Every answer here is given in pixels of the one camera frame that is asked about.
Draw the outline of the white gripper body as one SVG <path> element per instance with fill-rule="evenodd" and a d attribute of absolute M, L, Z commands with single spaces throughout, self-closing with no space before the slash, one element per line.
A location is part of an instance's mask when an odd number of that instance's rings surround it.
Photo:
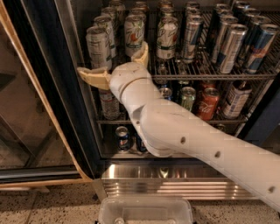
<path fill-rule="evenodd" d="M 112 72 L 109 87 L 117 100 L 120 101 L 123 91 L 130 83 L 139 79 L 150 78 L 151 75 L 144 65 L 136 62 L 127 62 L 117 66 Z"/>

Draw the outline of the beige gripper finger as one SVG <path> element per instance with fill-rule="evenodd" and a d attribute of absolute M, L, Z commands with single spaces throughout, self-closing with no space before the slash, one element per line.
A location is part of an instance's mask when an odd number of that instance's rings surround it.
<path fill-rule="evenodd" d="M 88 85 L 102 90 L 109 90 L 111 75 L 109 74 L 109 70 L 106 66 L 96 69 L 78 67 L 77 71 L 80 77 Z"/>
<path fill-rule="evenodd" d="M 149 61 L 149 46 L 144 41 L 139 50 L 133 53 L 130 57 L 131 59 L 131 67 L 138 68 L 140 66 L 147 68 Z"/>

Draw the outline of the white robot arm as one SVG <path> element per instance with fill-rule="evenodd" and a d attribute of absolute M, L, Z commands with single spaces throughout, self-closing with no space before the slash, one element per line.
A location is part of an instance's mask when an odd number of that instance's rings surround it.
<path fill-rule="evenodd" d="M 105 66 L 77 71 L 87 84 L 112 92 L 152 155 L 166 158 L 178 151 L 197 158 L 280 211 L 280 156 L 230 136 L 164 99 L 147 70 L 148 53 L 148 44 L 142 43 L 132 61 L 113 72 Z"/>

